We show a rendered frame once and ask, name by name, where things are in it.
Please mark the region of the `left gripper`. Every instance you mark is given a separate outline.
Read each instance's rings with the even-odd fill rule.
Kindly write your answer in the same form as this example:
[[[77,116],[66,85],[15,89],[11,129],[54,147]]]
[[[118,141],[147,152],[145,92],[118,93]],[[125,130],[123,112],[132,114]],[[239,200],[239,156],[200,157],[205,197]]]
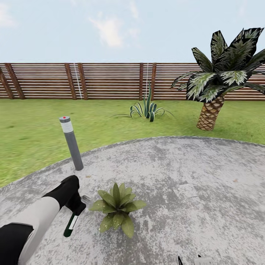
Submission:
[[[68,201],[65,206],[77,215],[80,215],[86,208],[86,204],[81,201],[80,195],[74,201]]]

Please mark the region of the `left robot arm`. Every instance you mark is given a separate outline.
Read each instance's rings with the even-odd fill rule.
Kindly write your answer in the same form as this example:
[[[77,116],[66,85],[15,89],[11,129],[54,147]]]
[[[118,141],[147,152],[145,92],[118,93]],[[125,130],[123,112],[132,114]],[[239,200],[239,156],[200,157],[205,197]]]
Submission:
[[[79,193],[79,188],[78,177],[68,176],[4,223],[0,227],[0,265],[25,265],[63,206],[80,215],[86,208],[82,200],[93,204],[93,196],[86,191]]]

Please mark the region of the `insectifuge atomizer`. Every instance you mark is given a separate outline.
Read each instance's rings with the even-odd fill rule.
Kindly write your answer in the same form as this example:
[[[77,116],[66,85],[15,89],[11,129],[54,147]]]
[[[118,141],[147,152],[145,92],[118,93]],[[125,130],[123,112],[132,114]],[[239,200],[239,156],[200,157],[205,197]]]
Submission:
[[[77,220],[78,220],[79,216],[80,215],[77,215],[74,212],[72,213],[72,216],[71,216],[71,218],[70,218],[70,220],[69,220],[69,222],[67,224],[67,227],[66,227],[66,229],[65,229],[65,231],[63,233],[63,235],[65,237],[69,237],[71,235],[71,233],[72,233],[72,231],[73,231],[73,229],[74,229],[74,227],[75,227],[75,225],[77,223]]]

